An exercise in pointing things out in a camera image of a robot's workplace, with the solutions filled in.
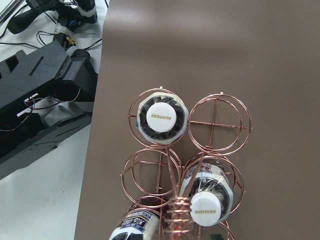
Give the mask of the tea bottle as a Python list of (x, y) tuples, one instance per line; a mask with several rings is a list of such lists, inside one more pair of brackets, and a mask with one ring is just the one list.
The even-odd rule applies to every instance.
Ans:
[(195, 177), (188, 196), (191, 198), (192, 220), (200, 226), (211, 227), (225, 220), (232, 209), (234, 194), (222, 165), (203, 162), (199, 171), (191, 167), (182, 181), (183, 195), (192, 177)]
[(155, 91), (138, 105), (136, 128), (148, 142), (169, 145), (185, 133), (188, 116), (180, 97)]

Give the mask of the copper wire bottle basket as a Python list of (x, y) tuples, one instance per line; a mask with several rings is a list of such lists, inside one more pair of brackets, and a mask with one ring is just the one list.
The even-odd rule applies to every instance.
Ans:
[[(149, 208), (160, 209), (158, 240), (234, 239), (228, 218), (242, 203), (245, 188), (242, 174), (230, 156), (242, 149), (251, 135), (252, 119), (247, 107), (223, 92), (209, 94), (192, 107), (177, 95), (189, 112), (186, 130), (177, 140), (162, 145), (148, 142), (136, 127), (138, 105), (154, 92), (177, 95), (162, 87), (149, 89), (139, 94), (128, 109), (128, 127), (140, 149), (122, 164), (120, 173), (122, 189), (131, 202), (127, 212), (138, 199), (156, 197), (161, 204)], [(198, 172), (203, 162), (221, 165), (233, 192), (229, 216), (213, 226), (198, 225), (191, 217), (189, 192), (194, 176), (180, 195), (187, 171), (197, 166)]]

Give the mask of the tea bottle right edge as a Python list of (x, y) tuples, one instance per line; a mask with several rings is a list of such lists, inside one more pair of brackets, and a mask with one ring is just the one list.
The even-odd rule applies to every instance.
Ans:
[(136, 200), (111, 233), (110, 240), (157, 240), (160, 234), (160, 209), (149, 208), (162, 201), (155, 196)]

